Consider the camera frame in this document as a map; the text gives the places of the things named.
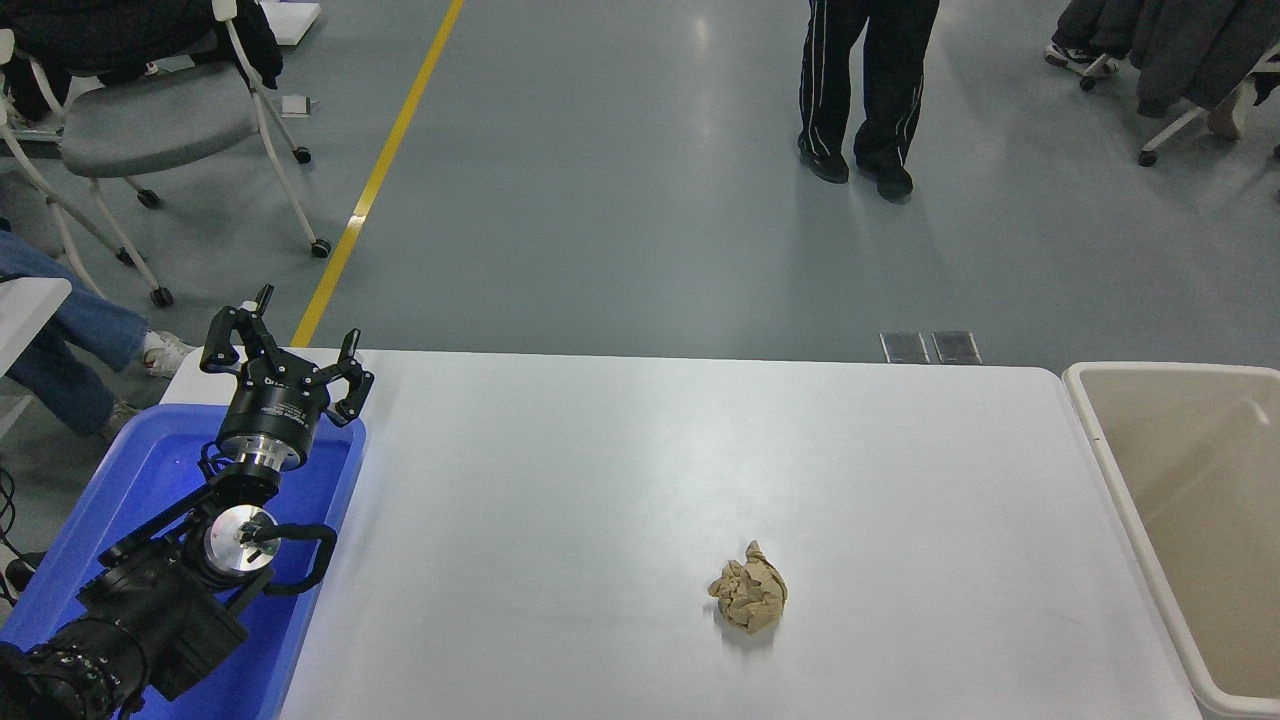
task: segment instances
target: trash bin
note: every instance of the trash bin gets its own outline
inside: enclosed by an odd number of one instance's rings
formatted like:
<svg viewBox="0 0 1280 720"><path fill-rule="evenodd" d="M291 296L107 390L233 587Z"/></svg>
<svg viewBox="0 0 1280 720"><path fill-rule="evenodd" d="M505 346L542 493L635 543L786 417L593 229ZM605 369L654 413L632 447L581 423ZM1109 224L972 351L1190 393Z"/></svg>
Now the trash bin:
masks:
<svg viewBox="0 0 1280 720"><path fill-rule="evenodd" d="M1280 719L1280 372L1062 378L1207 717Z"/></svg>

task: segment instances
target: crumpled brown paper ball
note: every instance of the crumpled brown paper ball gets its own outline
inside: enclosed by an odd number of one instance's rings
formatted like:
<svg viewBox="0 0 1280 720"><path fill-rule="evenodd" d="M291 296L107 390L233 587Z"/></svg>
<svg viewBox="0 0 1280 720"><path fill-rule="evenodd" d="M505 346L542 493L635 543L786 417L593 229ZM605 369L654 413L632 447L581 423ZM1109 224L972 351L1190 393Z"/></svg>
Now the crumpled brown paper ball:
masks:
<svg viewBox="0 0 1280 720"><path fill-rule="evenodd" d="M746 565L730 560L707 593L719 598L726 620L754 635L782 618L787 584L778 569L764 559L760 544L751 541L746 546Z"/></svg>

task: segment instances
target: sneaker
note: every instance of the sneaker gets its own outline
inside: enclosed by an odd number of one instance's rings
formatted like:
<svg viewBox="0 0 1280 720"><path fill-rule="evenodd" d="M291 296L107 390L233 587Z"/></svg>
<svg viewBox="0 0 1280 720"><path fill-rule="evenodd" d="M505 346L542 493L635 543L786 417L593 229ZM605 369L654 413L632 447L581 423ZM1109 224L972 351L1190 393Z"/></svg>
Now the sneaker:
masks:
<svg viewBox="0 0 1280 720"><path fill-rule="evenodd" d="M897 202L911 195L915 184L911 173L902 165L882 165L878 163L858 163L858 172L876 181L876 192L890 202Z"/></svg>
<svg viewBox="0 0 1280 720"><path fill-rule="evenodd" d="M137 414L137 407L116 397L115 402L111 404L111 415L106 419L106 427L99 430L97 434L102 436L106 442L115 442L115 436L120 434L125 423L132 420Z"/></svg>
<svg viewBox="0 0 1280 720"><path fill-rule="evenodd" d="M1044 49L1044 61L1053 65L1055 68L1065 68L1073 73L1084 76L1088 73L1093 63L1098 60L1100 55L1089 50L1074 50L1071 47L1062 47L1056 42L1050 42L1048 47ZM1092 77L1106 77L1114 76L1120 72L1120 63L1107 58L1107 61L1102 64L1101 68L1092 73Z"/></svg>
<svg viewBox="0 0 1280 720"><path fill-rule="evenodd" d="M849 182L849 165L840 155L822 156L809 150L804 145L804 133L796 136L796 146L800 147L800 159L820 179L836 184Z"/></svg>
<svg viewBox="0 0 1280 720"><path fill-rule="evenodd" d="M1257 101L1258 85L1256 77L1249 76L1208 114L1204 122L1208 132L1226 140L1240 140L1244 137L1244 117Z"/></svg>
<svg viewBox="0 0 1280 720"><path fill-rule="evenodd" d="M147 369L147 374L157 378L172 378L187 355L195 350L178 336L164 331L148 332L143 346L146 350L142 351L142 366Z"/></svg>

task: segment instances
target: blue tray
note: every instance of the blue tray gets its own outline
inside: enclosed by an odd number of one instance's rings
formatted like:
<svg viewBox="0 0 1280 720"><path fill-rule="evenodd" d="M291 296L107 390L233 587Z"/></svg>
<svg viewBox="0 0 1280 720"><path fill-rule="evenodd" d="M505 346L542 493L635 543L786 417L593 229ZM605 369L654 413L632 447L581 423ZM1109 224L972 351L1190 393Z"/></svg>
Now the blue tray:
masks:
<svg viewBox="0 0 1280 720"><path fill-rule="evenodd" d="M29 650L84 611L76 594L102 571L99 553L205 482L196 460L200 447L218 434L225 413L223 406L159 405L129 421L0 628L0 641ZM340 429L321 420L307 464L284 473L268 511L280 523L324 521L340 530L364 447L365 428L358 420ZM306 575L314 555L315 543L285 542L271 564L276 580ZM146 708L134 717L275 717L323 589L321 583L297 597L256 598L239 616L250 632L244 644L175 702L147 691Z"/></svg>

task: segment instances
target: yellow floor line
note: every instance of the yellow floor line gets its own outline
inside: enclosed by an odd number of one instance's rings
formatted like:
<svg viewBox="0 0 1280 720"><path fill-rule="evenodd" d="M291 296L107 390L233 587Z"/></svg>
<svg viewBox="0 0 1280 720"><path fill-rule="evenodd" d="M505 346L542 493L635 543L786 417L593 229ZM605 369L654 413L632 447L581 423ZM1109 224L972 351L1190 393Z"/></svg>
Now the yellow floor line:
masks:
<svg viewBox="0 0 1280 720"><path fill-rule="evenodd" d="M404 97L404 105L401 106L399 115L396 117L396 124L392 126L392 132L387 136L387 143L383 145L383 151L378 155L378 163L374 164L374 172L369 174L369 182L365 183L365 190L360 193L360 200L356 201L356 209L351 213L351 219L347 220L347 229L342 232L342 237L338 240L338 249L334 251L333 258L329 259L329 265L320 278L320 284L316 286L316 291L311 296L311 302L307 304L307 310L302 314L302 320L298 322L298 329L293 332L293 340L289 341L289 345L293 347L311 345L311 336L315 334L316 327L320 324L320 318L324 316L325 307L329 306L329 300L333 297L333 291L338 287L338 278L342 277L342 270L347 266L347 259L351 258L351 251L356 246L360 231L365 227L369 210L374 206L374 200L378 199L378 192L383 188L387 172L396 159L396 152L399 151L399 145L404 140L408 123L413 119L413 113L417 111L422 91L426 90L426 82L431 79L435 61L440 59L440 53L444 51L444 44L449 41L449 33L453 32L453 23L458 19L461 10L462 0L453 0L449 4L449 10L444 13L444 22L440 23L440 29L435 33L435 41L431 42L431 49L428 50L426 59L422 60L422 67L417 70L413 86L410 88L408 96Z"/></svg>

